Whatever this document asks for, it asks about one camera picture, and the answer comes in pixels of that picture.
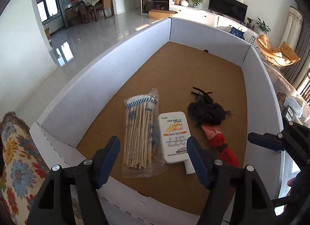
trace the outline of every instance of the storage box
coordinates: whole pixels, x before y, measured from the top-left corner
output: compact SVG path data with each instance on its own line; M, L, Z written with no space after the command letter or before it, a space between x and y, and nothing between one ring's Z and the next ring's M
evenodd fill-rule
M164 18L168 18L168 17L172 17L175 16L176 14L178 14L175 11L165 11L165 10L151 10L148 12L148 18L149 19L164 19Z
M47 39L48 39L48 40L50 40L50 39L51 39L51 35L50 35L49 30L50 30L50 28L44 29L44 32L45 32L46 37L47 37Z

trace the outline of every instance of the black tv screen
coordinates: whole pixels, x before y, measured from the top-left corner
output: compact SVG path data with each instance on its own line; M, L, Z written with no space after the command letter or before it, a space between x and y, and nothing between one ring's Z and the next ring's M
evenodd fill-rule
M237 0L210 0L209 10L244 22L248 6Z

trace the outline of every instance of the tv cabinet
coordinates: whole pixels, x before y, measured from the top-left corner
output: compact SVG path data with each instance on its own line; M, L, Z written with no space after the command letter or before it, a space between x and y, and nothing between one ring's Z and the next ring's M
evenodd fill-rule
M256 46L255 39L259 36L259 34L230 18L198 8L184 7L180 5L169 5L169 10L178 12L178 14L174 15L174 17L217 27L226 32L230 32L231 28L235 27L236 29L244 32L244 39L246 41Z

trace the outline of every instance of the curtain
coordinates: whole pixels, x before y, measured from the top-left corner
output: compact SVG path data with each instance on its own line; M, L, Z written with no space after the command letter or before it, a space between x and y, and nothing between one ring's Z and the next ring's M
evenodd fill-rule
M284 68L284 75L295 89L298 89L310 66L310 24L305 18L295 50L300 61Z
M281 40L281 44L285 41L289 47L295 51L300 31L303 24L303 15L294 7L289 8L289 19L287 21L286 29Z

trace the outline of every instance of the white vase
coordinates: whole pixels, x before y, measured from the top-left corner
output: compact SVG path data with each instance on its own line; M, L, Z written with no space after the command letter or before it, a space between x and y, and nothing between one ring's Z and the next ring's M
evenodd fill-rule
M189 2L187 0L182 0L180 5L187 7L187 6L189 6Z

